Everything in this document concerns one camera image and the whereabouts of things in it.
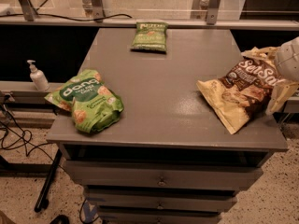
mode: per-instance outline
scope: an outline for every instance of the pump nozzle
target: pump nozzle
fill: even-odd
[[[34,61],[34,60],[27,60],[27,63],[29,63],[29,68],[30,68],[31,72],[36,72],[37,71],[37,68],[34,65],[35,62],[36,61]]]

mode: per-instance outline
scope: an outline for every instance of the black stand leg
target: black stand leg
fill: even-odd
[[[56,173],[56,169],[59,165],[59,161],[60,158],[62,157],[62,152],[58,149],[55,159],[53,161],[52,166],[50,167],[48,176],[46,178],[45,184],[43,189],[40,192],[40,195],[38,197],[37,203],[36,203],[36,207],[35,207],[35,212],[40,212],[43,208],[46,209],[49,205],[49,201],[47,199],[47,194],[48,191],[50,189],[50,184],[53,181],[54,177],[55,177],[55,173]]]

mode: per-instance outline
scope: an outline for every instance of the chip bag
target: chip bag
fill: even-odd
[[[143,49],[167,52],[166,30],[164,22],[138,22],[137,31],[131,49]]]
[[[271,100],[265,111],[267,115],[272,115],[281,110],[285,102],[299,89],[299,82],[283,79],[278,82],[272,91]]]
[[[117,122],[123,110],[120,96],[104,85],[95,70],[84,70],[45,99],[70,111],[76,128],[85,133],[100,132]]]
[[[255,112],[268,104],[273,87],[282,79],[273,64],[275,51],[255,48],[242,53],[244,60],[225,77],[197,81],[199,91],[230,134],[239,131]]]

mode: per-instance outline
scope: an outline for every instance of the metal bracket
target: metal bracket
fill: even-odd
[[[219,5],[221,0],[209,0],[207,15],[206,15],[206,23],[214,25],[217,21]]]
[[[102,0],[92,0],[93,5],[93,18],[101,19],[104,18],[103,2]]]
[[[191,19],[196,19],[197,18],[197,11],[198,8],[199,8],[199,1],[200,0],[193,0],[192,1],[192,11],[191,11],[191,14],[190,14],[190,18]]]
[[[24,18],[27,21],[34,21],[35,20],[35,12],[32,8],[32,4],[30,0],[19,0],[19,3],[21,5],[21,10],[24,14]]]

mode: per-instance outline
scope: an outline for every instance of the table top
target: table top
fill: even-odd
[[[47,139],[68,144],[233,150],[287,149],[272,116],[257,114],[229,134],[196,81],[223,77],[241,59],[228,30],[168,29],[167,54],[130,50],[135,29],[103,28],[81,69],[96,69],[123,100],[121,120],[97,134],[77,131],[69,114]]]

